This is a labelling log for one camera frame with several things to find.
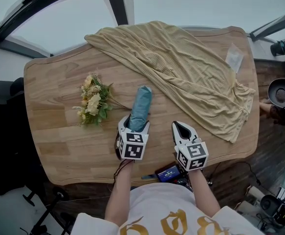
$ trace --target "wooden tabletop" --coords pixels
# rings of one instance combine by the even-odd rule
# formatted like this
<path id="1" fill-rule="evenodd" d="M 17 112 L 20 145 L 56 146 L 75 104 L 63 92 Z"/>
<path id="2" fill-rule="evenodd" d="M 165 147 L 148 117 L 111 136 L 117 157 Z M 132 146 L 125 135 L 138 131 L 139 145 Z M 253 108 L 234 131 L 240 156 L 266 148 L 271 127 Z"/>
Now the wooden tabletop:
<path id="1" fill-rule="evenodd" d="M 80 86 L 89 72 L 99 74 L 104 84 L 113 83 L 113 95 L 122 104 L 132 107 L 137 89 L 152 88 L 149 140 L 140 162 L 133 170 L 132 185 L 153 183 L 144 175 L 174 161 L 171 125 L 174 120 L 194 127 L 206 142 L 210 157 L 208 165 L 245 158 L 256 147 L 259 133 L 259 91 L 252 52 L 245 32 L 228 27 L 216 30 L 188 30 L 225 60 L 234 43 L 244 58 L 237 74 L 240 83 L 255 89 L 253 106 L 234 144 L 222 140 L 199 126 L 178 108 L 147 78 L 126 68 L 90 45 L 84 45 L 59 56 L 34 59 L 24 68 L 25 99 L 29 124 L 41 163 L 49 180 L 56 185 L 80 182 L 112 183 L 119 166 L 114 151 L 119 120 L 130 114 L 113 110 L 100 126 L 78 126 Z"/>

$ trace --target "white box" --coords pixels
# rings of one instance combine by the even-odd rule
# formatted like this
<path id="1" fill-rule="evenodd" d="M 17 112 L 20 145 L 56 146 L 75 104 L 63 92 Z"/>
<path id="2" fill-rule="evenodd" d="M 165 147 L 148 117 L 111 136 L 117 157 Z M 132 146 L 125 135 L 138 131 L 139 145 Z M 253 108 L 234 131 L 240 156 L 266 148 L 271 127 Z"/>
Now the white box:
<path id="1" fill-rule="evenodd" d="M 118 143 L 121 158 L 142 160 L 148 137 L 148 134 L 130 132 L 127 128 L 121 131 Z"/>
<path id="2" fill-rule="evenodd" d="M 205 167 L 208 157 L 209 153 L 205 142 L 177 146 L 177 160 L 186 171 Z"/>

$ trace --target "beige cloth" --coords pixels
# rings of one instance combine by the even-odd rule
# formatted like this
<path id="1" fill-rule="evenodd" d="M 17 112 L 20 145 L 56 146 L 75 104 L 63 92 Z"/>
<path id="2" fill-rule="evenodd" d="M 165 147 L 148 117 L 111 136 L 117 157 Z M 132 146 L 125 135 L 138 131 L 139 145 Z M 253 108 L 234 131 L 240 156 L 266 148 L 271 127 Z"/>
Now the beige cloth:
<path id="1" fill-rule="evenodd" d="M 212 134 L 234 143 L 251 111 L 254 90 L 185 30 L 154 21 L 103 28 L 85 40 L 146 76 Z"/>

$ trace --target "yellow flower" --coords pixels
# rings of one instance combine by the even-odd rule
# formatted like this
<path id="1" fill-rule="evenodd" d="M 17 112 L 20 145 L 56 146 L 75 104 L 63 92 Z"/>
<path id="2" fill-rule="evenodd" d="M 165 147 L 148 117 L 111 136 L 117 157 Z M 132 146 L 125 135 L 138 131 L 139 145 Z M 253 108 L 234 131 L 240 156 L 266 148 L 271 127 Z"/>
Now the yellow flower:
<path id="1" fill-rule="evenodd" d="M 81 116 L 84 113 L 85 113 L 85 111 L 83 109 L 81 109 L 80 111 L 77 112 L 77 115 Z"/>
<path id="2" fill-rule="evenodd" d="M 88 104 L 88 101 L 84 99 L 84 100 L 82 101 L 82 106 L 86 106 L 87 104 Z"/>
<path id="3" fill-rule="evenodd" d="M 99 105 L 100 99 L 101 99 L 100 94 L 97 93 L 93 95 L 92 98 L 88 101 L 87 110 L 91 115 L 98 114 L 99 112 L 98 105 Z"/>
<path id="4" fill-rule="evenodd" d="M 95 116 L 99 113 L 99 109 L 97 109 L 96 107 L 91 107 L 90 109 L 88 109 L 89 114 Z"/>
<path id="5" fill-rule="evenodd" d="M 91 82 L 92 82 L 92 76 L 89 75 L 88 77 L 86 77 L 85 82 L 84 82 L 84 85 L 85 85 L 86 87 L 89 87 L 89 86 L 91 85 Z"/>
<path id="6" fill-rule="evenodd" d="M 99 85 L 94 85 L 94 86 L 91 86 L 88 90 L 88 95 L 89 96 L 92 96 L 92 94 L 96 94 L 98 93 L 99 91 L 101 90 L 101 86 Z"/>

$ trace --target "blue cloth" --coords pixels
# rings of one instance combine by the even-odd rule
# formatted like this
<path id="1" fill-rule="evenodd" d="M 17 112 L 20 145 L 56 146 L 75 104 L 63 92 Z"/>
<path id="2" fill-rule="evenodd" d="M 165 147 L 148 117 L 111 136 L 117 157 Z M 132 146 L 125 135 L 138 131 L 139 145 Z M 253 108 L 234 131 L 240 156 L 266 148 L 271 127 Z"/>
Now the blue cloth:
<path id="1" fill-rule="evenodd" d="M 152 101 L 152 90 L 147 86 L 138 89 L 132 106 L 132 114 L 129 119 L 128 128 L 133 132 L 140 132 L 147 121 Z"/>

